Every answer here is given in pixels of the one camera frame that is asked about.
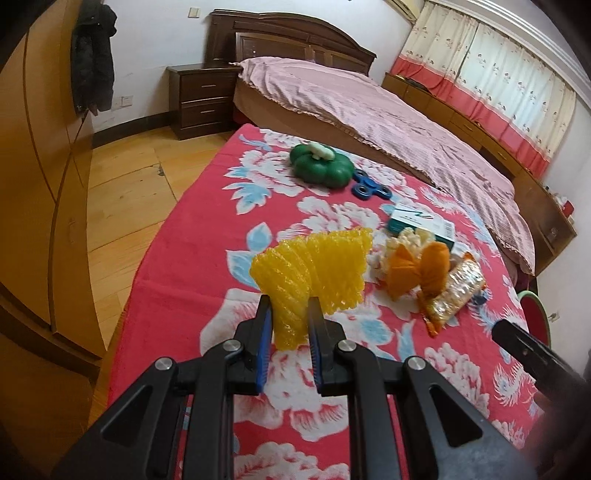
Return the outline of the orange wrapper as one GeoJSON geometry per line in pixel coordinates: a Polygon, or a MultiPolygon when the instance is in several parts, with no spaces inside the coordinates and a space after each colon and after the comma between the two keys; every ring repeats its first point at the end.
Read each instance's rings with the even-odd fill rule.
{"type": "Polygon", "coordinates": [[[420,288],[427,298],[441,294],[447,284],[450,250],[442,242],[431,242],[417,258],[405,245],[398,245],[386,260],[386,291],[393,300],[420,288]]]}

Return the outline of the yellow foam net sleeve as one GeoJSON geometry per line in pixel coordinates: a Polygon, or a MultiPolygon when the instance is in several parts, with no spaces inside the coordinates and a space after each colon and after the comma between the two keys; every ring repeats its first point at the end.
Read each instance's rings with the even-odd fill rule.
{"type": "Polygon", "coordinates": [[[349,310],[363,301],[373,230],[311,233],[283,240],[252,260],[249,275],[273,307],[274,344],[294,350],[308,340],[308,300],[322,312],[349,310]]]}

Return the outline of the clear snack bag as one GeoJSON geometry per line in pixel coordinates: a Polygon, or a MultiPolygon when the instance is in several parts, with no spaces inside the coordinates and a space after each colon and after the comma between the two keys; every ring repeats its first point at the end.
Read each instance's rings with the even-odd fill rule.
{"type": "Polygon", "coordinates": [[[418,295],[427,331],[435,338],[475,295],[486,288],[486,279],[479,262],[466,252],[448,273],[444,290],[435,297],[418,295]]]}

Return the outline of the white teal medicine box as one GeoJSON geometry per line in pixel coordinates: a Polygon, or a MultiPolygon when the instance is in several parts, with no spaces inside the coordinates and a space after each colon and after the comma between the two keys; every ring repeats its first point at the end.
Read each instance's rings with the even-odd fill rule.
{"type": "Polygon", "coordinates": [[[393,205],[387,222],[388,230],[400,234],[405,228],[418,229],[432,233],[435,239],[452,250],[456,241],[456,228],[453,222],[433,213],[422,204],[409,204],[402,201],[393,205]]]}

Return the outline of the red bin green rim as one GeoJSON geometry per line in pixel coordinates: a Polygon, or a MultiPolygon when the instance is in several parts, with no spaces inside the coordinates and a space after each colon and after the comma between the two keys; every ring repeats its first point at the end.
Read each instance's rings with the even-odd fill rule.
{"type": "Polygon", "coordinates": [[[518,294],[519,303],[524,312],[529,333],[547,347],[551,346],[550,325],[546,310],[532,291],[524,290],[518,294]]]}

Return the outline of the wooden wardrobe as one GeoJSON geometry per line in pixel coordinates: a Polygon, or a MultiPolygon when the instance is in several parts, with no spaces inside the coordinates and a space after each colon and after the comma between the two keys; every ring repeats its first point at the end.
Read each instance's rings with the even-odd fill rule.
{"type": "Polygon", "coordinates": [[[80,9],[46,6],[1,69],[1,330],[91,377],[105,346],[87,258],[92,121],[71,89],[80,9]]]}

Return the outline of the wooden corner shelf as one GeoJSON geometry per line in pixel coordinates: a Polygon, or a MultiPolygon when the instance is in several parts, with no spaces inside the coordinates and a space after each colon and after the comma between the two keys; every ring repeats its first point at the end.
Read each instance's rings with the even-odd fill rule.
{"type": "Polygon", "coordinates": [[[515,201],[535,245],[535,274],[539,276],[566,249],[577,233],[554,197],[528,170],[513,180],[515,201]]]}

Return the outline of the red floral tablecloth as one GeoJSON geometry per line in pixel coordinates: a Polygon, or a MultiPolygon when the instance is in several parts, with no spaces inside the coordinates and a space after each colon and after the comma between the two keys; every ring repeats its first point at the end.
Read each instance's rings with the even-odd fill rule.
{"type": "Polygon", "coordinates": [[[394,201],[362,201],[294,177],[297,138],[240,128],[189,187],[161,226],[136,272],[111,373],[116,398],[161,356],[204,354],[235,333],[270,295],[274,346],[257,397],[235,398],[239,479],[349,478],[346,399],[315,390],[308,297],[376,355],[425,358],[516,448],[537,408],[531,378],[495,344],[499,319],[524,322],[491,234],[464,202],[384,165],[356,167],[393,190],[394,200],[454,224],[458,254],[470,253],[486,279],[485,302],[464,306],[436,337],[414,296],[392,299],[380,258],[394,201]]]}

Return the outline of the long wooden cabinet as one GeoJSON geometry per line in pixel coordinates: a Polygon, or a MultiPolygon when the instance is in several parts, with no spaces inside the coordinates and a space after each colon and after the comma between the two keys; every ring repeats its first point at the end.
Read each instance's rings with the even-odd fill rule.
{"type": "Polygon", "coordinates": [[[464,114],[432,95],[422,84],[387,73],[382,87],[476,150],[514,184],[518,198],[530,196],[552,199],[548,190],[532,173],[477,122],[469,120],[464,114]]]}

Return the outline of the blue fidget spinner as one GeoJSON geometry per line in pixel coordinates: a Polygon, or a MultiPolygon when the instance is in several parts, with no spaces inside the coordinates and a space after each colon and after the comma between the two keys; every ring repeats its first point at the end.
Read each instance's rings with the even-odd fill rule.
{"type": "Polygon", "coordinates": [[[353,187],[351,188],[351,192],[353,196],[363,201],[368,201],[373,197],[383,200],[390,200],[393,197],[393,192],[389,187],[377,183],[377,181],[370,178],[366,171],[361,169],[353,170],[353,187]]]}

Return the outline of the red cup on shelf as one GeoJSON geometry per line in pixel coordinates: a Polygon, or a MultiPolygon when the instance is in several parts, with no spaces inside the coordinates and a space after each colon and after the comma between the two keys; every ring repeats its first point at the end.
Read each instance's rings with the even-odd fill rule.
{"type": "Polygon", "coordinates": [[[573,204],[569,200],[567,200],[562,207],[562,211],[566,217],[570,217],[574,212],[573,204]]]}

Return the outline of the green pumpkin toy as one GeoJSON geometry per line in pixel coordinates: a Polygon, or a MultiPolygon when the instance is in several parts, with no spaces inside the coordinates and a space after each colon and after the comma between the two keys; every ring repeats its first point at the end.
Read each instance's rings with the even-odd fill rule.
{"type": "Polygon", "coordinates": [[[332,190],[348,186],[356,169],[348,156],[318,142],[294,146],[290,166],[298,179],[332,190]]]}

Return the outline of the pink checked bedspread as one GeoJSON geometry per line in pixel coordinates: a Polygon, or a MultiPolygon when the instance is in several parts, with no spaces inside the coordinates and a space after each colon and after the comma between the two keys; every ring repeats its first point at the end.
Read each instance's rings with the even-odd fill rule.
{"type": "Polygon", "coordinates": [[[502,251],[535,272],[513,184],[474,148],[366,75],[304,60],[240,62],[235,106],[257,126],[338,147],[445,191],[476,211],[502,251]]]}

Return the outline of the cream and red curtains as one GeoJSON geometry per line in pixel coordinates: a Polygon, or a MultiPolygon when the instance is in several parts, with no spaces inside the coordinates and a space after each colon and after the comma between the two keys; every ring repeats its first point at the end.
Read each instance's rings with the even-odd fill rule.
{"type": "Polygon", "coordinates": [[[478,123],[536,178],[571,123],[577,95],[538,56],[474,17],[428,1],[391,70],[478,123]]]}

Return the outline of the dark wooden nightstand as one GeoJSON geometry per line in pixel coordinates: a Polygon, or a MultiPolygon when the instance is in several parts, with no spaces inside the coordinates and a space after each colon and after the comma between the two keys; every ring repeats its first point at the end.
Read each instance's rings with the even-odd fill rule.
{"type": "Polygon", "coordinates": [[[170,126],[179,140],[233,128],[233,95],[242,67],[228,63],[168,66],[170,126]]]}

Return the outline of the black hanging jacket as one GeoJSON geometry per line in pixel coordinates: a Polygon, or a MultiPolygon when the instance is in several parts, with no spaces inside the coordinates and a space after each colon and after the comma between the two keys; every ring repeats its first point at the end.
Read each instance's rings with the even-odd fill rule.
{"type": "Polygon", "coordinates": [[[82,1],[71,36],[70,72],[78,115],[111,109],[115,80],[111,38],[117,15],[104,1],[82,1]]]}

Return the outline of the wooden bed frame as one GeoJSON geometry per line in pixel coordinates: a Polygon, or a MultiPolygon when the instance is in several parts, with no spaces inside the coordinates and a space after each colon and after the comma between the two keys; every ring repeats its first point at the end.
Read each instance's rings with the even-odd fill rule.
{"type": "MultiPolygon", "coordinates": [[[[235,61],[238,66],[246,59],[280,57],[368,76],[369,65],[356,59],[351,48],[339,52],[335,42],[324,42],[311,32],[318,25],[315,19],[301,20],[294,14],[215,10],[211,13],[205,57],[235,61]]],[[[497,246],[511,266],[528,275],[497,246]]]]}

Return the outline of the wall air conditioner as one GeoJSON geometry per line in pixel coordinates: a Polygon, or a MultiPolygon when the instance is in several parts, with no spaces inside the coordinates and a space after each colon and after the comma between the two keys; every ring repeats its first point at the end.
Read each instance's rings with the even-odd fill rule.
{"type": "Polygon", "coordinates": [[[421,0],[386,0],[386,2],[412,24],[418,20],[424,1],[421,0]]]}

